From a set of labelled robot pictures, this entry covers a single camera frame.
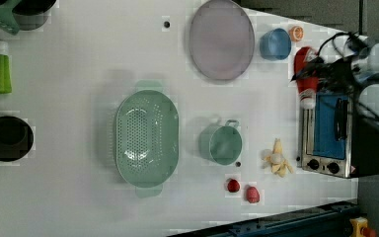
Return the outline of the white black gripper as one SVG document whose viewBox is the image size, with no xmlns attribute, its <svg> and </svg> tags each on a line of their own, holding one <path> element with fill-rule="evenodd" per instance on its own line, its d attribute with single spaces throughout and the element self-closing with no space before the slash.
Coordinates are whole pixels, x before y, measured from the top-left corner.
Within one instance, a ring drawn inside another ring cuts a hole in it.
<svg viewBox="0 0 379 237">
<path fill-rule="evenodd" d="M 341 58 L 327 63 L 323 58 L 317 57 L 307 64 L 306 70 L 319 79 L 317 92 L 349 95 L 359 90 L 359 83 L 354 78 L 349 59 Z"/>
</svg>

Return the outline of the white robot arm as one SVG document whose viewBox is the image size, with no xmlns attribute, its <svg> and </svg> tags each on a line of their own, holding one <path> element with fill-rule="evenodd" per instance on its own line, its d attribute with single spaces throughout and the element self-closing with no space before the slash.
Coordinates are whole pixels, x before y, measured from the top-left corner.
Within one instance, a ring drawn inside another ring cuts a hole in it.
<svg viewBox="0 0 379 237">
<path fill-rule="evenodd" d="M 325 43 L 338 54 L 337 60 L 326 61 L 320 49 L 310 46 L 295 55 L 292 80 L 302 107 L 312 108 L 320 91 L 344 94 L 361 118 L 379 127 L 379 43 L 353 33 L 336 34 Z"/>
</svg>

